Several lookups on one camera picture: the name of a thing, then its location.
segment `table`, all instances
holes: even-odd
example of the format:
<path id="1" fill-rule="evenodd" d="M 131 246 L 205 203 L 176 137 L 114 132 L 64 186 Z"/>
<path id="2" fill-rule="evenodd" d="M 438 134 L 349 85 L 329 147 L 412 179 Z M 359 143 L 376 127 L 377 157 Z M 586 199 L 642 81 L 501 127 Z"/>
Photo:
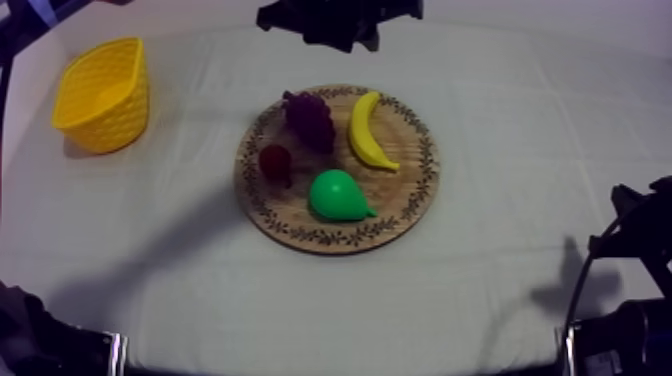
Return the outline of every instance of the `table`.
<path id="1" fill-rule="evenodd" d="M 89 156 L 49 127 L 53 93 L 3 179 L 0 276 L 62 320 L 130 337 L 131 363 L 194 373 L 426 375 L 554 357 L 554 328 L 609 190 L 672 166 L 672 68 L 577 41 L 392 22 L 379 53 L 240 28 L 146 40 L 149 128 Z M 320 258 L 240 212 L 233 157 L 284 90 L 398 97 L 441 183 L 408 234 Z M 579 307 L 656 296 L 636 262 L 598 262 Z"/>

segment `wooden plate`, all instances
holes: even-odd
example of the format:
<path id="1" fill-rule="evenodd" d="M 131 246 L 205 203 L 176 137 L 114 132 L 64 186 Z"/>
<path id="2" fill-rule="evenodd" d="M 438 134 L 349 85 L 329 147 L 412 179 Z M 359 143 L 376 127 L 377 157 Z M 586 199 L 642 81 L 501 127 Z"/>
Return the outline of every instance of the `wooden plate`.
<path id="1" fill-rule="evenodd" d="M 328 85 L 306 89 L 331 108 L 336 128 L 334 153 L 318 156 L 302 146 L 285 127 L 282 101 L 266 109 L 243 137 L 236 155 L 238 201 L 255 225 L 276 241 L 297 250 L 322 255 L 359 253 L 385 244 L 406 232 L 425 213 L 439 184 L 436 145 L 415 113 L 396 98 L 381 93 L 370 128 L 397 172 L 372 169 L 352 153 L 347 139 L 350 113 L 370 89 Z M 283 145 L 292 153 L 291 188 L 267 182 L 258 168 L 259 151 Z M 378 217 L 359 222 L 320 220 L 309 210 L 308 192 L 315 177 L 339 168 L 350 173 Z"/>

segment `toy banana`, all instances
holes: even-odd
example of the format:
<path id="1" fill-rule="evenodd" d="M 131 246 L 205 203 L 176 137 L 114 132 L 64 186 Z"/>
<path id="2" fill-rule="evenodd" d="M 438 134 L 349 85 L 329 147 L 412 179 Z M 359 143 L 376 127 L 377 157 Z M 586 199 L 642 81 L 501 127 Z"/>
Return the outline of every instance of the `toy banana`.
<path id="1" fill-rule="evenodd" d="M 370 91 L 355 103 L 348 129 L 350 144 L 357 156 L 367 165 L 397 171 L 399 163 L 392 162 L 385 156 L 369 129 L 369 118 L 379 99 L 380 93 Z"/>

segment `cable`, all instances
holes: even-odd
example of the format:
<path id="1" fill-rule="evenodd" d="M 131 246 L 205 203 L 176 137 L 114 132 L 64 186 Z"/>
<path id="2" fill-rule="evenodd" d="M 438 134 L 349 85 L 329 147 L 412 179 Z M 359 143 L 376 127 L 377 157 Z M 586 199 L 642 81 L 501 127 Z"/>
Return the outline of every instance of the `cable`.
<path id="1" fill-rule="evenodd" d="M 609 236 L 614 233 L 616 228 L 623 222 L 623 219 L 630 214 L 629 212 L 621 215 L 620 217 L 614 219 L 611 224 L 607 227 L 606 230 L 602 233 L 600 238 L 603 238 L 605 236 Z M 600 253 L 600 250 L 594 250 L 593 252 L 588 253 L 588 257 L 586 258 L 586 261 L 583 262 L 583 266 L 581 267 L 581 272 L 579 273 L 579 278 L 576 280 L 576 285 L 574 286 L 574 290 L 572 291 L 572 298 L 569 301 L 569 307 L 567 308 L 567 315 L 565 316 L 565 323 L 562 327 L 562 337 L 561 337 L 561 345 L 560 345 L 560 352 L 558 353 L 557 357 L 557 362 L 558 362 L 558 375 L 563 375 L 564 374 L 564 369 L 566 363 L 569 361 L 567 359 L 566 354 L 567 354 L 567 337 L 569 336 L 569 327 L 574 321 L 574 315 L 576 314 L 576 308 L 579 304 L 579 299 L 581 298 L 581 292 L 583 291 L 583 286 L 586 284 L 586 279 L 588 278 L 588 271 L 590 271 L 590 266 L 593 264 L 593 260 L 595 260 L 595 257 L 597 254 Z"/>

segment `yellow basket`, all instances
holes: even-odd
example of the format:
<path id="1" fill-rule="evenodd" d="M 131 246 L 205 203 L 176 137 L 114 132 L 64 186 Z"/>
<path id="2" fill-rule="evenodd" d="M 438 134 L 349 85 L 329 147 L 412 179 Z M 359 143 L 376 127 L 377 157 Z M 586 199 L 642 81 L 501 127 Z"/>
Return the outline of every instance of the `yellow basket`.
<path id="1" fill-rule="evenodd" d="M 52 124 L 80 147 L 108 153 L 145 130 L 148 97 L 142 40 L 114 40 L 78 57 L 65 70 Z"/>

